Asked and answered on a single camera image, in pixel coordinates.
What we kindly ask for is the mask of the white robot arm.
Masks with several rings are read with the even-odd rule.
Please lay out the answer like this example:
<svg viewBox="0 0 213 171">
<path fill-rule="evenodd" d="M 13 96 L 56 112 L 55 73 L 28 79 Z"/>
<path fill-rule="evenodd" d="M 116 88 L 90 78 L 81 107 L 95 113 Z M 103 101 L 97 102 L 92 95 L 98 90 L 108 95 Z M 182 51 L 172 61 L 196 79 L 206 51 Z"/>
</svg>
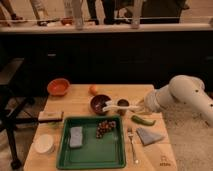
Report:
<svg viewBox="0 0 213 171">
<path fill-rule="evenodd" d="M 194 76 L 174 76 L 167 85 L 150 91 L 143 106 L 150 112 L 159 113 L 174 103 L 183 103 L 198 110 L 209 126 L 213 127 L 213 99 L 204 91 L 204 82 Z"/>
</svg>

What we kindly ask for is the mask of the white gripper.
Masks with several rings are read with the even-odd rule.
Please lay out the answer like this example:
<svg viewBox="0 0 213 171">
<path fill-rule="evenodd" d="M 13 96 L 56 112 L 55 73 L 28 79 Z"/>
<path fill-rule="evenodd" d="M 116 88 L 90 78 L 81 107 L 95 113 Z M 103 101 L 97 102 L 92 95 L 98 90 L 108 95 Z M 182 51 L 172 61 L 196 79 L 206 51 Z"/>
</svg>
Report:
<svg viewBox="0 0 213 171">
<path fill-rule="evenodd" d="M 160 105 L 157 102 L 156 91 L 149 92 L 142 100 L 142 106 L 149 112 L 159 113 Z"/>
</svg>

